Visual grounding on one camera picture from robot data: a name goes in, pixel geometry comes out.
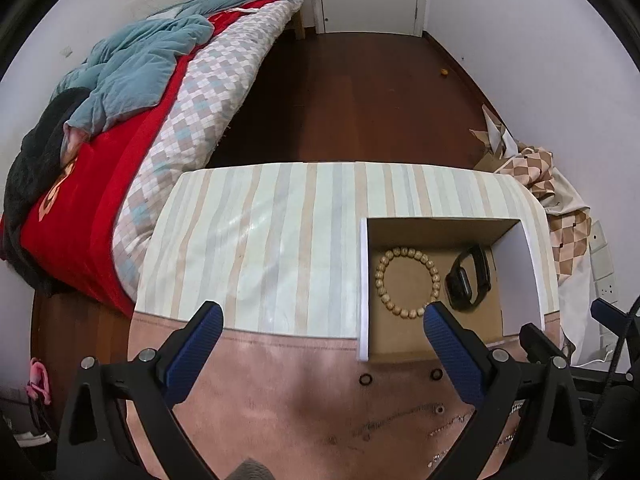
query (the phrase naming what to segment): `striped tablecloth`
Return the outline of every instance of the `striped tablecloth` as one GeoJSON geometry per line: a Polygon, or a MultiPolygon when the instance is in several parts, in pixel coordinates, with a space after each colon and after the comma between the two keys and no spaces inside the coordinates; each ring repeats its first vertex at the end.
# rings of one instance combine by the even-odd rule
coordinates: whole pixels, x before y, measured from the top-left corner
{"type": "Polygon", "coordinates": [[[543,313],[558,310],[545,212],[514,178],[439,166],[283,163],[183,174],[151,237],[136,310],[218,302],[240,330],[356,337],[364,217],[517,218],[543,313]]]}

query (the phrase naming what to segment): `necklace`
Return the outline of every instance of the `necklace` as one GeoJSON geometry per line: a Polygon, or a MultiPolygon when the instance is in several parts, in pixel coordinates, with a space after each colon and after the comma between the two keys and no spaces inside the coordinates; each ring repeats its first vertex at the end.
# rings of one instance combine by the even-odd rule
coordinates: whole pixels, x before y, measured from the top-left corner
{"type": "Polygon", "coordinates": [[[417,260],[425,267],[427,267],[427,270],[431,275],[431,298],[429,303],[433,303],[440,296],[440,275],[438,273],[437,267],[429,259],[429,257],[422,251],[417,251],[413,248],[394,247],[393,249],[385,252],[384,256],[380,257],[380,263],[376,267],[376,273],[374,274],[374,277],[376,279],[376,289],[380,300],[385,304],[386,309],[395,316],[400,316],[402,319],[415,319],[416,317],[421,317],[424,314],[424,307],[422,306],[418,309],[412,308],[411,310],[402,308],[391,301],[391,298],[389,297],[389,294],[387,293],[385,288],[386,268],[391,260],[400,256],[417,260]]]}

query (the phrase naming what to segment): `smartwatch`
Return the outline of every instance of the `smartwatch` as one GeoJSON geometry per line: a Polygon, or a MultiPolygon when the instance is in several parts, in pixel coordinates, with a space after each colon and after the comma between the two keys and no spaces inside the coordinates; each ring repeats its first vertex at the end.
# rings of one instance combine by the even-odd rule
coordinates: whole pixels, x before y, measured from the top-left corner
{"type": "Polygon", "coordinates": [[[454,310],[465,312],[475,309],[491,290],[491,274],[484,248],[480,245],[474,245],[460,253],[445,278],[445,284],[449,295],[449,303],[454,310]],[[468,256],[472,256],[474,259],[476,281],[478,282],[478,294],[473,303],[471,303],[473,291],[471,290],[469,278],[466,275],[466,270],[460,265],[468,256]]]}

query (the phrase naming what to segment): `red bed sheet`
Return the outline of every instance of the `red bed sheet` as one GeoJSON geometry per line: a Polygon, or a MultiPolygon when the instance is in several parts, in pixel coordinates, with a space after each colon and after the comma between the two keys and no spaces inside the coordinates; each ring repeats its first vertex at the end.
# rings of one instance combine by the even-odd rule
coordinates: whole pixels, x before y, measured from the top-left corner
{"type": "MultiPolygon", "coordinates": [[[[274,1],[257,0],[241,7],[259,8],[274,1]]],[[[234,11],[212,16],[214,37],[243,15],[234,11]]],[[[39,219],[43,195],[22,227],[20,243],[51,276],[129,317],[134,303],[120,285],[111,256],[114,223],[130,183],[174,104],[187,65],[200,48],[178,60],[158,106],[81,146],[75,167],[60,184],[50,211],[39,219]]]]}

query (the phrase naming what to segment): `wooden floor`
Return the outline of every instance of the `wooden floor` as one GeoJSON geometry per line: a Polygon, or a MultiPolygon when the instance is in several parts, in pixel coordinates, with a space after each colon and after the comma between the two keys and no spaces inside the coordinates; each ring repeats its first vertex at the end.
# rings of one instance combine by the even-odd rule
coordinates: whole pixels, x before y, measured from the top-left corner
{"type": "MultiPolygon", "coordinates": [[[[468,130],[483,129],[484,119],[451,68],[423,38],[284,35],[209,167],[370,160],[471,168],[483,146],[468,130]]],[[[82,357],[126,358],[129,320],[78,293],[36,298],[33,329],[58,420],[82,357]]]]}

